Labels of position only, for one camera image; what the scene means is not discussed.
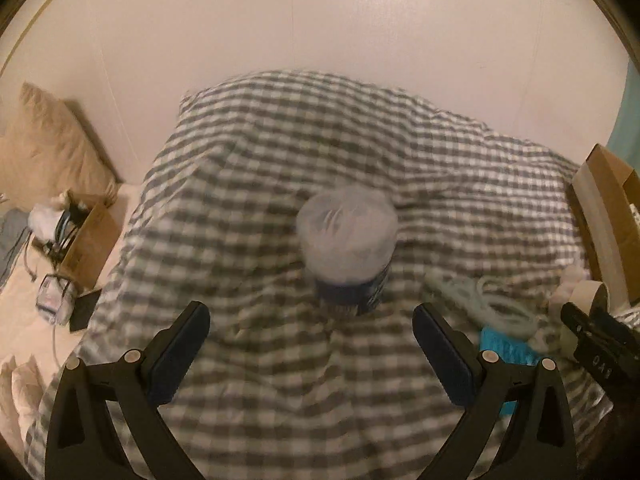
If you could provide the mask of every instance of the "translucent lid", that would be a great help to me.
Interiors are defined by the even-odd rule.
[[[383,193],[363,186],[311,197],[296,224],[307,269],[330,283],[372,280],[396,247],[396,210]]]

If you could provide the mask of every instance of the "gingham fabric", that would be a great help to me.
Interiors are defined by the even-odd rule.
[[[424,99],[335,75],[260,73],[191,94],[77,354],[117,360],[200,300],[209,338],[159,411],[204,477],[414,480],[461,415],[412,333],[425,272],[491,276],[540,314],[553,355],[543,304],[583,257],[564,195],[576,169]],[[294,226],[309,197],[351,183],[393,201],[398,245],[382,304],[336,321],[304,279]],[[478,341],[460,314],[447,317]],[[582,444],[608,402],[577,367],[559,367]],[[57,384],[30,431],[35,478]],[[134,469],[150,478],[113,415]]]

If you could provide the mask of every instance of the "teal curtain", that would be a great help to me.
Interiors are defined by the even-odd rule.
[[[640,74],[631,61],[618,118],[607,147],[640,171]]]

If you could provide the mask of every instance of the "bed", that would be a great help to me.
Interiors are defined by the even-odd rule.
[[[140,186],[123,185],[118,192],[116,203],[111,206],[110,213],[123,226],[140,196]],[[103,286],[111,268],[116,264],[122,247],[122,235],[114,246],[107,263],[98,278],[97,286]],[[30,274],[24,267],[24,254],[31,270],[36,272],[37,279],[32,281]],[[48,386],[58,371],[58,366],[52,349],[52,327],[37,313],[35,307],[38,288],[45,274],[51,272],[49,261],[31,246],[24,246],[16,258],[16,264],[6,286],[0,293],[0,362],[9,360],[12,356],[18,364],[34,358],[44,387]],[[70,333],[68,325],[56,328],[56,355],[64,362],[73,349],[78,345],[84,331]],[[3,455],[10,451],[8,446],[3,448]]]
[[[191,301],[212,329],[161,415],[206,478],[417,478],[460,418],[415,342],[424,275],[491,276],[539,317],[558,361],[578,452],[610,410],[558,353],[545,301],[584,248],[564,189],[577,166],[396,89],[312,72],[267,72],[188,94],[130,218],[75,352],[88,364],[143,348]],[[314,193],[384,191],[400,232],[376,311],[327,319],[303,279],[295,216]],[[463,317],[454,328],[478,341]],[[44,477],[59,376],[26,465]],[[135,471],[148,470],[113,408]],[[476,468],[488,468],[497,425]]]

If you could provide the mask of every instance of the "white wall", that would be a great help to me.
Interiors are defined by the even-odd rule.
[[[606,142],[627,55],[591,0],[29,0],[0,38],[2,118],[30,80],[79,102],[140,182],[188,89],[312,68],[402,86],[577,162]]]

